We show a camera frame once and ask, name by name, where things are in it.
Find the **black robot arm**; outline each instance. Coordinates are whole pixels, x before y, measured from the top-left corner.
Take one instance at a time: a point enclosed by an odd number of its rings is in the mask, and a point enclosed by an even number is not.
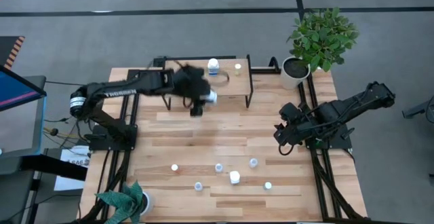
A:
[[[286,126],[275,126],[277,131],[274,137],[281,146],[287,143],[301,145],[303,140],[311,137],[327,140],[335,136],[341,126],[365,111],[387,108],[394,102],[395,95],[383,83],[376,81],[357,95],[345,100],[324,102],[312,110],[306,104],[301,104],[297,109],[289,102],[279,111]]]
[[[139,76],[124,81],[90,83],[71,94],[70,113],[78,120],[93,120],[106,128],[115,142],[130,146],[127,142],[135,140],[134,125],[126,125],[123,120],[112,118],[97,107],[99,103],[105,98],[130,94],[146,96],[173,94],[190,98],[194,104],[192,110],[201,111],[201,107],[206,102],[215,102],[217,96],[211,90],[208,81],[203,78],[203,74],[202,68],[185,65],[176,72],[173,69],[147,70],[140,72]],[[191,115],[200,116],[201,113],[191,113]]]

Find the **white pot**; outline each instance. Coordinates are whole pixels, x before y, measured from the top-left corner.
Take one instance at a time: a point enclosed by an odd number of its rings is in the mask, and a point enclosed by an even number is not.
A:
[[[143,195],[148,199],[148,205],[146,205],[146,208],[140,213],[140,216],[148,214],[154,208],[154,199],[149,195],[149,193],[143,191]]]
[[[283,88],[288,89],[288,90],[295,89],[298,86],[298,84],[300,82],[302,82],[304,79],[306,79],[309,76],[309,74],[311,73],[311,67],[308,65],[307,66],[307,69],[308,69],[307,74],[302,78],[294,78],[294,77],[290,76],[289,74],[287,74],[283,67],[285,65],[285,62],[287,62],[293,58],[296,58],[296,57],[291,56],[291,57],[286,58],[283,61],[282,66],[281,66],[280,83],[282,84]]]

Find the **monitor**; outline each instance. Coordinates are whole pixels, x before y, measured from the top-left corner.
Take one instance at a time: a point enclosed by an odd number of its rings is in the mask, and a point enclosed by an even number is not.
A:
[[[5,67],[0,67],[0,111],[44,96],[47,96],[44,90]]]

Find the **white paper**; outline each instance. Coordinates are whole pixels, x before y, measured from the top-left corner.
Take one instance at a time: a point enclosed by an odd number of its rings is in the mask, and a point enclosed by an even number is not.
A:
[[[87,153],[89,153],[88,146],[74,146],[69,150],[63,149],[60,160],[88,168],[90,158],[87,156]],[[83,189],[83,187],[84,181],[57,176],[54,191]]]

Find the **wooden tabletop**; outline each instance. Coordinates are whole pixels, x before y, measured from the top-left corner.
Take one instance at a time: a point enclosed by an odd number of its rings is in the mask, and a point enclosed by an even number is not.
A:
[[[112,69],[110,81],[125,79],[127,70]],[[330,73],[317,71],[313,80],[319,102],[336,99]],[[139,135],[127,183],[138,181],[155,198],[153,211],[141,221],[321,220],[310,153],[305,146],[296,146],[289,156],[281,156],[273,138],[273,125],[281,122],[278,111],[287,102],[300,102],[298,90],[284,90],[278,75],[253,75],[253,84],[255,95],[249,109],[243,97],[223,97],[215,107],[205,109],[201,118],[190,118],[181,98],[173,98],[172,110],[167,111],[161,98],[140,97]],[[121,101],[106,99],[103,109],[119,117]],[[105,154],[92,154],[80,203],[82,213],[94,204]],[[255,169],[249,167],[252,157],[259,161]],[[101,189],[106,185],[110,158],[111,154]],[[330,159],[337,188],[366,216],[353,160],[339,149],[330,150]],[[223,165],[223,173],[214,172],[217,163]],[[178,172],[171,171],[172,164],[179,165]],[[232,170],[241,175],[236,186],[230,184]],[[202,192],[193,189],[197,181],[203,184]],[[262,186],[267,181],[273,188],[265,191]],[[327,187],[325,194],[332,216]]]
[[[204,77],[211,83],[212,89],[217,92],[219,96],[239,96],[250,94],[250,75],[249,64],[245,58],[238,59],[222,59],[219,60],[220,70],[226,71],[229,74],[230,82],[225,86],[213,86],[213,83],[222,83],[226,81],[226,77],[223,75],[210,76],[208,75],[208,60],[177,60],[182,65],[193,65],[196,67],[202,67],[205,69]],[[239,75],[235,75],[235,65],[240,64],[241,70]],[[172,68],[177,71],[179,64],[173,60],[165,62],[167,69]]]

